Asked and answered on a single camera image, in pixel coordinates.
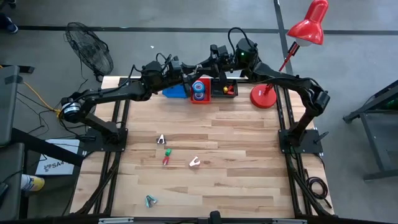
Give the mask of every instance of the red desk lamp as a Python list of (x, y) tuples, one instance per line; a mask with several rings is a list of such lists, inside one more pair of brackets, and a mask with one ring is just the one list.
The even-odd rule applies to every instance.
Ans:
[[(328, 0), (313, 0), (308, 8), (304, 20), (294, 25), (287, 33), (288, 36), (295, 37), (296, 41), (290, 46), (288, 56), (279, 71), (285, 67), (286, 63), (294, 56), (300, 46), (307, 47), (312, 43), (323, 44), (322, 20), (329, 8)], [(271, 84), (257, 85), (250, 94), (252, 104), (258, 108), (270, 108), (276, 102), (276, 92)]]

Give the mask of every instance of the gray floor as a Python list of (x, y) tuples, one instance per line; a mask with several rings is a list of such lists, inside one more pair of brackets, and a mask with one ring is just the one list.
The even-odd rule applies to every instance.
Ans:
[[(80, 21), (89, 26), (117, 27), (278, 28), (272, 0), (19, 0), (18, 3), (16, 10), (5, 8), (4, 12), (19, 25), (64, 26), (70, 21)], [(286, 29), (305, 15), (309, 4), (309, 0), (280, 0)], [(398, 30), (397, 10), (395, 0), (333, 0), (323, 28)], [(97, 32), (97, 35), (111, 49), (112, 75), (126, 75), (133, 63), (144, 65), (153, 60), (157, 52), (178, 55), (186, 63), (195, 63), (208, 56), (210, 44), (228, 44), (226, 34), (218, 33)], [(239, 38), (239, 34), (233, 35), (233, 40)], [(279, 35), (249, 34), (249, 38), (259, 44), (263, 61), (277, 69), (283, 60)], [(315, 78), (330, 92), (330, 104), (315, 124), (320, 131), (330, 132), (322, 142), (326, 175), (335, 212), (341, 217), (398, 222), (398, 178), (362, 180), (364, 174), (377, 171), (376, 163), (362, 124), (354, 121), (348, 125), (341, 119), (396, 80), (397, 40), (396, 35), (326, 35), (324, 45), (301, 48), (292, 59), (295, 73)], [(291, 44), (294, 40), (288, 37), (287, 41)], [(79, 59), (64, 42), (63, 32), (2, 33), (0, 62), (35, 66), (34, 74), (23, 75), (24, 80), (50, 105), (56, 105), (61, 97), (76, 91), (82, 82)], [(83, 75), (90, 78), (84, 89), (99, 86), (85, 66)], [(25, 86), (19, 89), (34, 97)], [(53, 114), (47, 113), (44, 118), (50, 131), (41, 138), (70, 135), (59, 126)], [(38, 123), (31, 110), (17, 104), (15, 127), (30, 131)], [(70, 179), (50, 180), (46, 185), (48, 190), (32, 197), (30, 216), (59, 215), (70, 197), (70, 182)]]

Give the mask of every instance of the red box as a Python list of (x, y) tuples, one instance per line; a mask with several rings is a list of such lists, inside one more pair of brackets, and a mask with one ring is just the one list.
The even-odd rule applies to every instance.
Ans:
[(210, 85), (210, 78), (199, 78), (199, 81), (203, 82), (203, 84), (205, 85), (205, 98), (203, 100), (194, 100), (193, 99), (193, 90), (192, 90), (192, 86), (191, 86), (191, 103), (195, 103), (195, 104), (208, 104), (211, 101), (211, 85)]

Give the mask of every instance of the wood grain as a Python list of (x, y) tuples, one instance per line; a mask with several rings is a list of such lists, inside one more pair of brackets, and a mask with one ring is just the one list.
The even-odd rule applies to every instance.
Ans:
[[(119, 77), (105, 77), (102, 87), (115, 87), (118, 82)], [(240, 85), (238, 97), (213, 99), (209, 105), (163, 95), (131, 102), (129, 138), (119, 166), (112, 215), (207, 217), (219, 210), (222, 217), (293, 217), (285, 159), (279, 151), (276, 107), (253, 106), (251, 88)], [(291, 91), (290, 98), (298, 119), (304, 112), (300, 97)], [(109, 121), (113, 105), (98, 105), (95, 114)], [(160, 134), (165, 135), (166, 145), (156, 144)], [(163, 166), (167, 148), (172, 154)], [(96, 152), (83, 162), (71, 212), (96, 188), (103, 156)], [(201, 164), (190, 169), (195, 156)], [(318, 158), (304, 155), (303, 163), (310, 175), (326, 181)], [(145, 206), (148, 194), (159, 200), (152, 208)], [(302, 206), (300, 190), (298, 194)]]

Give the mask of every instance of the blue tape roll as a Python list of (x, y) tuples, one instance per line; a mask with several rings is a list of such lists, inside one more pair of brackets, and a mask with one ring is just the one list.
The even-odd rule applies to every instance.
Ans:
[(193, 94), (193, 99), (194, 100), (198, 100), (198, 101), (204, 100), (205, 99), (205, 94), (204, 93), (194, 93)]
[(194, 93), (204, 93), (205, 92), (205, 84), (201, 81), (196, 81), (193, 85), (193, 92)]

